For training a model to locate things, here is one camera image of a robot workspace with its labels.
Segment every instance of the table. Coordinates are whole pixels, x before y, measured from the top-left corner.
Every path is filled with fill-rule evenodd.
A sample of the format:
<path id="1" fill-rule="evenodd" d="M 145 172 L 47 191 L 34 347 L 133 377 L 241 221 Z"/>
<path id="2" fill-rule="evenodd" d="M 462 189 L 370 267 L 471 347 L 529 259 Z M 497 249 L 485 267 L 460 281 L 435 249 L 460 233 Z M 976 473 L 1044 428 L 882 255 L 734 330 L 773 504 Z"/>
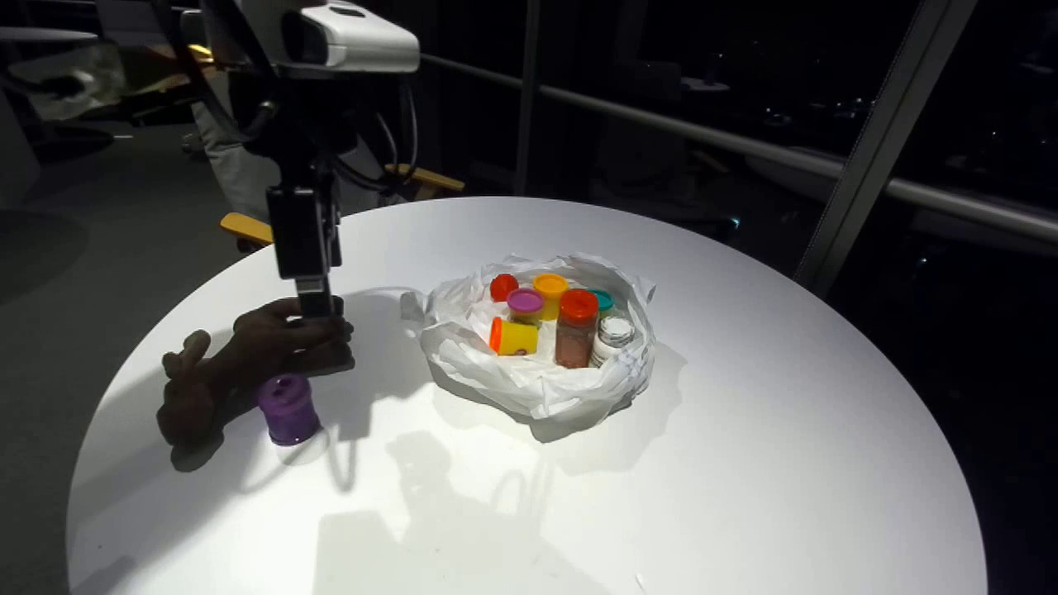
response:
<path id="1" fill-rule="evenodd" d="M 293 296 L 258 253 L 110 383 L 73 477 L 73 591 L 984 595 L 972 495 L 914 390 L 759 260 L 534 199 L 379 209 L 339 243 L 356 372 L 314 382 L 325 437 L 281 450 L 248 412 L 188 477 L 154 432 L 158 356 Z M 481 260 L 572 253 L 658 286 L 658 366 L 610 419 L 534 441 L 431 382 L 405 303 Z"/>

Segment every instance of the floor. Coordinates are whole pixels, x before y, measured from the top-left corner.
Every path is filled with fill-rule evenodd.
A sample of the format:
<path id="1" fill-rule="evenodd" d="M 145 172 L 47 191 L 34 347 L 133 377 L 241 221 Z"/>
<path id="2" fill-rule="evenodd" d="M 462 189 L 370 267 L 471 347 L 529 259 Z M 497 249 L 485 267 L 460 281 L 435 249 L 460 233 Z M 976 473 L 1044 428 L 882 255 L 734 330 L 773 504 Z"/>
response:
<path id="1" fill-rule="evenodd" d="M 61 524 L 82 428 L 135 342 L 238 259 L 180 130 L 56 166 L 0 212 L 0 591 L 67 591 Z"/>
<path id="2" fill-rule="evenodd" d="M 853 255 L 831 299 L 944 429 L 976 493 L 991 595 L 1058 591 L 1053 255 L 895 229 L 867 229 L 874 255 Z"/>
<path id="3" fill-rule="evenodd" d="M 205 163 L 180 157 L 180 126 L 135 130 L 130 141 L 56 166 L 17 209 L 0 212 L 0 591 L 67 591 L 61 520 L 67 487 L 80 432 L 92 418 L 110 377 L 135 342 L 188 292 L 238 259 L 233 243 L 216 229 L 223 212 Z M 706 183 L 730 196 L 730 178 Z M 730 245 L 771 260 L 793 255 L 803 234 L 755 229 L 750 221 L 793 221 L 785 199 L 755 183 L 740 199 L 768 205 L 746 214 Z M 934 320 L 923 302 L 879 307 L 857 320 L 877 329 L 888 356 L 901 356 L 910 333 L 882 337 L 911 318 Z M 1058 450 L 1047 432 L 1044 398 L 976 400 L 923 377 L 919 395 L 944 428 L 976 491 L 987 536 L 991 591 L 1053 591 L 1058 568 Z"/>

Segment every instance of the cable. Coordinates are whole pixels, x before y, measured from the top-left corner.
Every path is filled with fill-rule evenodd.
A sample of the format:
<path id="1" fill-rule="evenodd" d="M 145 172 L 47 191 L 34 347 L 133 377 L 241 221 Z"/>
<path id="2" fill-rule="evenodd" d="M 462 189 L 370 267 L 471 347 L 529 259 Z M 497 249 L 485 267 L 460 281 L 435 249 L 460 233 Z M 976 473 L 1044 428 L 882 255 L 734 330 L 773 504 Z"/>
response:
<path id="1" fill-rule="evenodd" d="M 325 160 L 339 178 L 346 178 L 346 183 L 352 183 L 352 185 L 359 185 L 366 191 L 382 191 L 382 185 L 375 178 L 362 178 L 352 166 L 339 163 L 339 157 L 327 153 Z"/>
<path id="2" fill-rule="evenodd" d="M 379 131 L 382 131 L 382 139 L 386 139 L 389 163 L 392 163 L 392 166 L 400 166 L 400 149 L 396 149 L 396 139 L 392 139 L 389 123 L 386 123 L 379 114 L 373 114 L 373 123 L 375 123 L 375 130 L 379 130 Z"/>
<path id="3" fill-rule="evenodd" d="M 416 110 L 416 93 L 410 90 L 405 79 L 400 79 L 400 120 L 402 120 L 402 130 L 410 131 L 405 172 L 400 175 L 400 185 L 405 185 L 421 169 L 421 110 Z"/>

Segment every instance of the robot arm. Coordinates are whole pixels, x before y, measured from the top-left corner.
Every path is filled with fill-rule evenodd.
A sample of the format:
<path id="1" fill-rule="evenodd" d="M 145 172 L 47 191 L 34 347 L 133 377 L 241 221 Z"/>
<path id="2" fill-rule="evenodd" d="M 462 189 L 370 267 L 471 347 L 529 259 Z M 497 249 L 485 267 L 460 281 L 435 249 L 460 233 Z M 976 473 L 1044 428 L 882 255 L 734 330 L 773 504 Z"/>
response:
<path id="1" fill-rule="evenodd" d="M 205 8 L 219 36 L 252 64 L 232 71 L 233 120 L 219 116 L 219 123 L 233 123 L 244 145 L 281 169 L 281 185 L 269 191 L 278 276 L 293 281 L 304 318 L 339 318 L 327 276 L 339 265 L 334 175 L 366 189 L 386 185 L 349 172 L 337 160 L 359 139 L 359 130 L 356 120 L 339 114 L 346 104 L 337 98 L 334 87 L 375 87 L 386 77 L 416 72 L 421 44 L 345 0 L 300 8 L 298 12 L 288 0 L 244 0 L 244 8 L 205 0 Z"/>

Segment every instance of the purple cup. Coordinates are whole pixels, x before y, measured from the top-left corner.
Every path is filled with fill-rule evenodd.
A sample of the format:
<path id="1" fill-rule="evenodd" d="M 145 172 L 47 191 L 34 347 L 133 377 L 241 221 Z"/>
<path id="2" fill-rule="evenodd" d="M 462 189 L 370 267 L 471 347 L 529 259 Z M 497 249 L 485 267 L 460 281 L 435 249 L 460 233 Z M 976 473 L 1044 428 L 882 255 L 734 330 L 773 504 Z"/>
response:
<path id="1" fill-rule="evenodd" d="M 508 318 L 516 320 L 534 320 L 542 313 L 542 296 L 518 287 L 505 299 Z"/>
<path id="2" fill-rule="evenodd" d="M 321 418 L 310 408 L 307 377 L 281 374 L 258 386 L 258 408 L 269 422 L 269 437 L 278 448 L 293 448 L 321 429 Z"/>

